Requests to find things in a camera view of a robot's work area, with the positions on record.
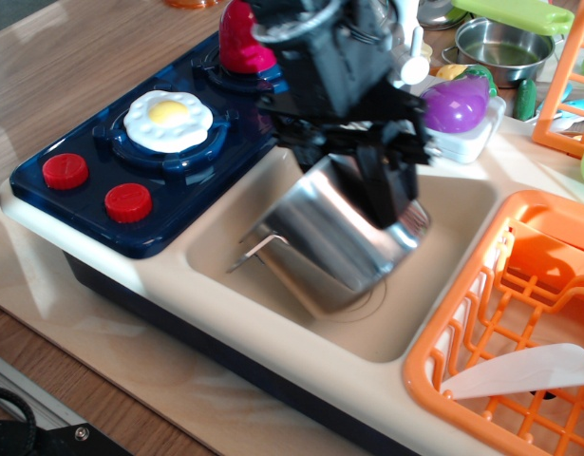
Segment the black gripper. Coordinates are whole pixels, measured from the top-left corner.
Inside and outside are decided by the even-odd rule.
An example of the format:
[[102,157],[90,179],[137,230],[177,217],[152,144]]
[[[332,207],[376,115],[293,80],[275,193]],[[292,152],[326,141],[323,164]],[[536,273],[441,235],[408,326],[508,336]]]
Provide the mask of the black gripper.
[[343,189],[372,225],[391,226],[417,198],[415,169],[399,167],[430,161],[421,98],[379,83],[343,116],[323,108],[314,115],[302,112],[290,92],[266,94],[257,106],[271,117],[278,145],[293,152],[304,174],[332,154]]

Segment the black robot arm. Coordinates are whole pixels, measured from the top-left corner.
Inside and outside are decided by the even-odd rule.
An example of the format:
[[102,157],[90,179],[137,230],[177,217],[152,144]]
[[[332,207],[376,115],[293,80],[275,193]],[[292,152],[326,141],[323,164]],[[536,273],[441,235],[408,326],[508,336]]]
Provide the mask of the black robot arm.
[[279,145],[303,171],[327,155],[354,158],[375,224],[418,197],[416,164],[430,140],[424,100],[388,80],[391,34],[367,1],[252,1],[252,35],[273,51],[287,90],[263,97]]

